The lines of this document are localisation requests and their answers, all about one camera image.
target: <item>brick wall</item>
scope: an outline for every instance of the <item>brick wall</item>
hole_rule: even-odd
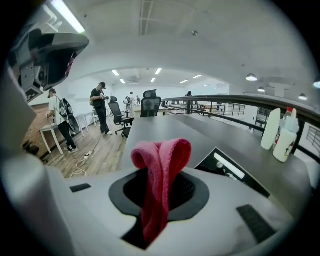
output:
[[[46,117],[48,106],[49,104],[47,103],[32,106],[32,108],[36,112],[36,117],[23,139],[23,143],[30,140],[33,142],[32,146],[37,146],[40,148],[37,154],[39,158],[48,151],[39,131],[42,127],[50,124]],[[58,129],[55,129],[54,132],[59,142],[64,140],[64,137],[62,136],[62,134],[59,132]],[[56,145],[51,131],[45,131],[43,134],[50,149]]]

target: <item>shoe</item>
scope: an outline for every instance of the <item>shoe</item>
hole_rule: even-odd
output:
[[[70,153],[76,153],[76,152],[78,152],[79,151],[79,149],[76,147],[76,148],[73,148],[73,149],[71,149],[70,151],[69,151],[69,154]]]

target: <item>red cloth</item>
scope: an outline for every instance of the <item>red cloth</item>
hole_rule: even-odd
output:
[[[164,142],[139,142],[131,153],[138,169],[148,168],[141,222],[148,247],[167,226],[169,196],[176,175],[187,165],[191,144],[183,138]]]

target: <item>chair headrest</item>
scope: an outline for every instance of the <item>chair headrest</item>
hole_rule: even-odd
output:
[[[157,97],[156,90],[157,90],[157,89],[145,91],[145,92],[143,93],[143,97],[144,97],[144,98],[155,98],[155,97]]]
[[[117,102],[117,100],[118,100],[118,99],[117,99],[116,97],[111,96],[109,103]]]

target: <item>chair backrest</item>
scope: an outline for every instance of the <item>chair backrest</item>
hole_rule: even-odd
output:
[[[157,89],[147,90],[141,101],[141,118],[156,117],[158,115],[161,98],[157,97]]]
[[[113,96],[110,97],[109,107],[113,114],[113,122],[114,124],[118,125],[121,122],[122,116],[121,116],[121,110],[116,97],[113,97]]]

